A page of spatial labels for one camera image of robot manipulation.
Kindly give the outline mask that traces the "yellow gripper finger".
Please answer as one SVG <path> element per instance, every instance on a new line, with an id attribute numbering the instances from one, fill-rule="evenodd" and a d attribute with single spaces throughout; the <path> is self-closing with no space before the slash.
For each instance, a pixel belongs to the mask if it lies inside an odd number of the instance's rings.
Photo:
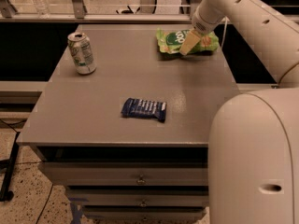
<path id="1" fill-rule="evenodd" d="M 194 29 L 191 29 L 185 38 L 185 41 L 180 47 L 179 53 L 187 55 L 200 41 L 201 35 Z"/>

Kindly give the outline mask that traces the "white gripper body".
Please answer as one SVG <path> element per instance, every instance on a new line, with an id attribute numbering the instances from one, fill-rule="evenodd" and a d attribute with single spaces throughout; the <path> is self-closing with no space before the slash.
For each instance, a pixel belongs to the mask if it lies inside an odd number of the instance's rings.
<path id="1" fill-rule="evenodd" d="M 192 27 L 200 34 L 211 33 L 222 21 L 224 15 L 208 0 L 202 0 L 192 15 Z"/>

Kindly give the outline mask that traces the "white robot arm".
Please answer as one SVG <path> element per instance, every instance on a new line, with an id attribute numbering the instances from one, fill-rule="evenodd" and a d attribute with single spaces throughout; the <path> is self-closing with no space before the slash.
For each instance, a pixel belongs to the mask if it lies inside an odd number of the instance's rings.
<path id="1" fill-rule="evenodd" d="M 208 144 L 210 224 L 299 224 L 299 30 L 261 0 L 202 0 L 180 52 L 228 18 L 278 84 L 227 101 Z"/>

